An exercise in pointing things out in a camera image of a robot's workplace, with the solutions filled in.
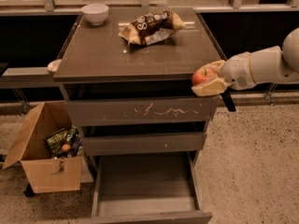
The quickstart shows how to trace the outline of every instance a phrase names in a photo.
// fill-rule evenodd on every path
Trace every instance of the brown chip bag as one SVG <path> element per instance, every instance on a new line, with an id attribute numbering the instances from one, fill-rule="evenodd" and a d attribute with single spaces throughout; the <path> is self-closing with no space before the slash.
<path id="1" fill-rule="evenodd" d="M 185 27 L 179 15 L 173 11 L 161 9 L 147 13 L 132 21 L 119 32 L 119 36 L 128 44 L 151 45 Z"/>

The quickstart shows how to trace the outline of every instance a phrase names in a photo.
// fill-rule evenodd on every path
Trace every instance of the dresser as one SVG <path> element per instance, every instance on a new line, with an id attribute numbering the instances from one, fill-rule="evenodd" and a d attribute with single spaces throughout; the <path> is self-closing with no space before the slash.
<path id="1" fill-rule="evenodd" d="M 221 59 L 191 8 L 172 9 L 186 28 L 160 43 L 128 46 L 119 30 L 144 15 L 111 8 L 78 23 L 54 75 L 86 154 L 96 161 L 84 223 L 208 223 L 193 167 L 219 96 L 192 93 L 192 74 Z"/>

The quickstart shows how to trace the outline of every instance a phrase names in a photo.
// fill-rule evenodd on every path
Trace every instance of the open cardboard box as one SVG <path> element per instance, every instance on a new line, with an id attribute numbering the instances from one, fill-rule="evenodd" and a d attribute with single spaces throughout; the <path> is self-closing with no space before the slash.
<path id="1" fill-rule="evenodd" d="M 50 134 L 71 127 L 64 102 L 45 102 L 33 108 L 23 121 L 3 169 L 20 161 L 34 193 L 80 189 L 82 163 L 86 167 L 83 157 L 52 159 L 44 142 Z"/>

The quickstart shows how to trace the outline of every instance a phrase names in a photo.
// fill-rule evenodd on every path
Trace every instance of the drawer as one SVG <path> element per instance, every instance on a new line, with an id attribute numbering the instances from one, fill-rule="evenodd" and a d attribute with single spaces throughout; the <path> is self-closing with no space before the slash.
<path id="1" fill-rule="evenodd" d="M 217 107 L 217 97 L 68 101 L 65 105 L 73 123 L 80 127 L 209 122 Z"/>
<path id="2" fill-rule="evenodd" d="M 88 156 L 201 150 L 205 133 L 168 133 L 83 137 Z"/>
<path id="3" fill-rule="evenodd" d="M 203 224 L 187 152 L 99 158 L 92 217 L 83 223 Z"/>

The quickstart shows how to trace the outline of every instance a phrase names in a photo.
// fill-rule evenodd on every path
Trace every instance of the table top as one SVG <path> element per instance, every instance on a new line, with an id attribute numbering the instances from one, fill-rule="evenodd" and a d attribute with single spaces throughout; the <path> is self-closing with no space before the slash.
<path id="1" fill-rule="evenodd" d="M 177 12 L 186 28 L 150 46 L 128 46 L 119 36 L 123 27 L 145 15 L 142 8 L 111 8 L 106 22 L 100 26 L 92 26 L 82 16 L 54 79 L 72 82 L 186 79 L 199 67 L 221 59 L 193 9 L 169 10 Z"/>

